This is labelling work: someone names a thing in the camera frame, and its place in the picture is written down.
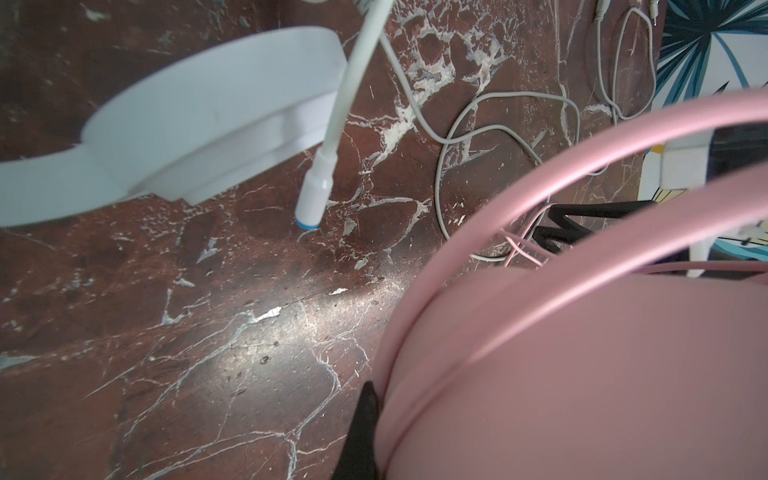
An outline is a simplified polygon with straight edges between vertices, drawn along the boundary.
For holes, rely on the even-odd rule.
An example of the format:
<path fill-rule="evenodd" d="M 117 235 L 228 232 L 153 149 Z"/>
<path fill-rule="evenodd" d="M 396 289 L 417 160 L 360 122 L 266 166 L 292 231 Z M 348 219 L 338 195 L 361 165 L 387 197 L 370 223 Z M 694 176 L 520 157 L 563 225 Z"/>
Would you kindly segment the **pink cat-ear headphones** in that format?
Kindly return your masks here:
<path fill-rule="evenodd" d="M 763 88 L 645 114 L 560 153 L 470 218 L 411 283 L 378 348 L 381 475 L 765 478 L 767 267 L 736 281 L 663 264 L 764 220 L 765 163 L 643 208 L 536 270 L 459 268 L 594 170 L 766 118 Z"/>

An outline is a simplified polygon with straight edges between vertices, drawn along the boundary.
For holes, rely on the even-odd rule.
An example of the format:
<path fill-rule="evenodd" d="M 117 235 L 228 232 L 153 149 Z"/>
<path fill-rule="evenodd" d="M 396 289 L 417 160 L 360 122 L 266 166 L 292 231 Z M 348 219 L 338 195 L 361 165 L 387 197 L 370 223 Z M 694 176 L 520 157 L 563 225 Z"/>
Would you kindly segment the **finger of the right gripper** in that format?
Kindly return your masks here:
<path fill-rule="evenodd" d="M 554 204 L 546 210 L 546 216 L 555 224 L 555 227 L 536 226 L 532 231 L 532 239 L 550 253 L 558 254 L 561 252 L 559 244 L 573 246 L 593 234 L 592 230 L 572 220 L 572 217 L 617 220 L 653 204 L 652 200 L 601 204 Z"/>

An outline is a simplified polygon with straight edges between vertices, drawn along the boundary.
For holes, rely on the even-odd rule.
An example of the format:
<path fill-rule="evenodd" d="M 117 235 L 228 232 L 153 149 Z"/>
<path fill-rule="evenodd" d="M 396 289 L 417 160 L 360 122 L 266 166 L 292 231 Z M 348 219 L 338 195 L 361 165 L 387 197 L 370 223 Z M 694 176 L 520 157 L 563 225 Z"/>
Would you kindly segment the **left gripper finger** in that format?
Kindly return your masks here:
<path fill-rule="evenodd" d="M 373 382 L 367 381 L 361 389 L 349 431 L 331 476 L 332 480 L 379 478 L 374 455 L 374 438 L 379 416 L 379 399 Z"/>

